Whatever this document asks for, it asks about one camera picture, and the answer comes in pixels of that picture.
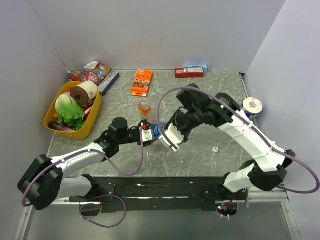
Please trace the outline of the purple white box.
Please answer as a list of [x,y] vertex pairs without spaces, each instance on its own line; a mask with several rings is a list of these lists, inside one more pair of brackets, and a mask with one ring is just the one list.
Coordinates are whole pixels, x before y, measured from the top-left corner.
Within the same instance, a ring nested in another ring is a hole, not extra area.
[[99,92],[102,96],[105,96],[106,93],[111,89],[111,87],[114,85],[114,83],[119,79],[120,73],[118,71],[111,71],[105,79],[102,81],[102,83],[98,86]]

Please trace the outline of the white bottle cap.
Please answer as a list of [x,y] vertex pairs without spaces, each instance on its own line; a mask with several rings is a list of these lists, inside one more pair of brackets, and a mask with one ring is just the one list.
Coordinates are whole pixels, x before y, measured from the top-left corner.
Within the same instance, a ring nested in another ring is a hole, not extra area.
[[218,152],[219,152],[219,148],[215,146],[215,147],[212,148],[212,151],[213,151],[214,153],[218,153]]

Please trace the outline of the green toy lettuce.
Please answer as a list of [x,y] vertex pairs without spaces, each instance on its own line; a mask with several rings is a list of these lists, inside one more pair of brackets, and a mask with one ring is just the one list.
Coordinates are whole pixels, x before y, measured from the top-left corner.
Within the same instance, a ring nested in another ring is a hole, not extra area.
[[78,131],[84,126],[85,111],[70,95],[65,93],[60,95],[55,102],[55,110],[58,121],[63,127]]

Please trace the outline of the blue Pocari bottle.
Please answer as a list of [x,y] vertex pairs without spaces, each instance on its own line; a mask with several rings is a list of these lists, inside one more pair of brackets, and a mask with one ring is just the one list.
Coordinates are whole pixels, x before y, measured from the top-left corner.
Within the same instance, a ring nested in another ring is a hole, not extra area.
[[153,124],[151,127],[151,133],[155,139],[158,139],[162,134],[160,132],[159,124]]

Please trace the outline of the orange snack box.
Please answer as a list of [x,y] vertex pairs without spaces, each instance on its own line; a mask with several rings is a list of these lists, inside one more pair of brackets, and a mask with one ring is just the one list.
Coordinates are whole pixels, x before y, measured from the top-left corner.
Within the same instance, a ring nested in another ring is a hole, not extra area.
[[152,78],[152,70],[138,69],[131,87],[131,95],[146,97],[150,89]]

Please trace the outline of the blue flat box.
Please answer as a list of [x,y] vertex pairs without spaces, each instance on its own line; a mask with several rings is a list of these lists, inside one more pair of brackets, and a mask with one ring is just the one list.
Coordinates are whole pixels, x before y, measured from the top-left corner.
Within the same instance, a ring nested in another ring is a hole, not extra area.
[[207,73],[210,68],[206,64],[184,64],[184,68],[203,68],[204,72]]

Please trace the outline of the orange drink bottle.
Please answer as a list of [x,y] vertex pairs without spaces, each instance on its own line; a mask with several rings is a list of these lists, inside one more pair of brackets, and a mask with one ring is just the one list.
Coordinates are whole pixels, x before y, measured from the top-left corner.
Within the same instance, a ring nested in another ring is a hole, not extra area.
[[138,110],[142,120],[146,120],[148,123],[153,123],[152,107],[148,104],[148,101],[143,98],[138,104]]

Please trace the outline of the colourful snack bag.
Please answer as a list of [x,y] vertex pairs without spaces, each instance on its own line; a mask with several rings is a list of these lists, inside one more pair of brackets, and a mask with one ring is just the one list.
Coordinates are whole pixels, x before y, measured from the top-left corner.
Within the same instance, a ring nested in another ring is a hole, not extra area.
[[71,72],[70,79],[82,83],[90,81],[99,86],[112,71],[113,68],[99,61],[92,61],[83,68]]

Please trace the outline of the green glass bottle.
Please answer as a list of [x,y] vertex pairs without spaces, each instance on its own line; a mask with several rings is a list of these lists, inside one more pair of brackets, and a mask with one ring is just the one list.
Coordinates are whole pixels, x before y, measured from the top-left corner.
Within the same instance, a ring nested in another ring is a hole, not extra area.
[[248,161],[244,162],[240,166],[239,170],[240,171],[246,170],[247,172],[251,172],[254,169],[255,165],[256,165],[255,160],[251,159],[251,160],[248,160]]

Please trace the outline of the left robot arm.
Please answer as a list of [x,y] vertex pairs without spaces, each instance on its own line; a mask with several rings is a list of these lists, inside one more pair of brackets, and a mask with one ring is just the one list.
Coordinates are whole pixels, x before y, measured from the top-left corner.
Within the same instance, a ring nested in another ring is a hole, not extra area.
[[23,194],[22,205],[33,206],[36,210],[47,208],[58,198],[66,177],[87,166],[110,162],[120,145],[138,143],[143,146],[143,131],[149,128],[146,120],[128,127],[125,118],[117,117],[99,138],[84,148],[52,158],[39,155],[18,182],[17,187]]

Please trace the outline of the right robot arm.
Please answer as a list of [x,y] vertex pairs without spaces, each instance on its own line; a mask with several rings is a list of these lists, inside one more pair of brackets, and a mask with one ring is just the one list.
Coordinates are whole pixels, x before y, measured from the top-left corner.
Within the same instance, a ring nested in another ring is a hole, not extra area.
[[197,92],[196,84],[188,87],[176,95],[187,111],[177,114],[173,123],[177,129],[188,137],[202,124],[214,126],[233,138],[252,157],[247,167],[224,175],[224,183],[218,187],[219,195],[228,200],[242,189],[256,187],[269,192],[280,185],[287,175],[286,168],[292,163],[284,156],[286,151],[268,139],[228,94],[216,95],[223,102],[220,104]]

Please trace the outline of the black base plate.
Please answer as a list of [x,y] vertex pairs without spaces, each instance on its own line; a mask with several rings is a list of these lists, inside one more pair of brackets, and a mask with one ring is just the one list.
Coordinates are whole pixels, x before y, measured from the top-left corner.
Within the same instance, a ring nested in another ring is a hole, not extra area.
[[97,204],[102,213],[118,211],[193,210],[215,211],[218,202],[246,198],[244,190],[223,188],[221,177],[93,177],[87,196],[69,201]]

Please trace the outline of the brown paper roll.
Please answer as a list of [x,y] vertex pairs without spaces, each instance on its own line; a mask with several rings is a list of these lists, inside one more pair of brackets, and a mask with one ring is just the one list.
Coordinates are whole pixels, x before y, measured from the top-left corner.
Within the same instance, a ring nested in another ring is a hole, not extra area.
[[99,93],[98,86],[92,81],[85,81],[73,87],[70,91],[70,96],[82,108],[89,108],[94,104]]

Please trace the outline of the red flat box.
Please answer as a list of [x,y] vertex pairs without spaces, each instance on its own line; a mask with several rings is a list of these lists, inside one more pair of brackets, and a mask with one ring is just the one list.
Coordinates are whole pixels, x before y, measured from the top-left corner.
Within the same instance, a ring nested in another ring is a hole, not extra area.
[[183,67],[174,70],[175,78],[203,78],[204,75],[203,67]]

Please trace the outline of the aluminium rail frame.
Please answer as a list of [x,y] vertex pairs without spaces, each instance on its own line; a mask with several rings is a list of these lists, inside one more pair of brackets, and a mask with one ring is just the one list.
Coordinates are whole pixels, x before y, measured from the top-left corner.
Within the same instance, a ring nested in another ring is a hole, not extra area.
[[298,240],[287,193],[253,188],[247,206],[231,219],[216,211],[147,210],[80,218],[80,203],[56,200],[38,211],[22,211],[16,240]]

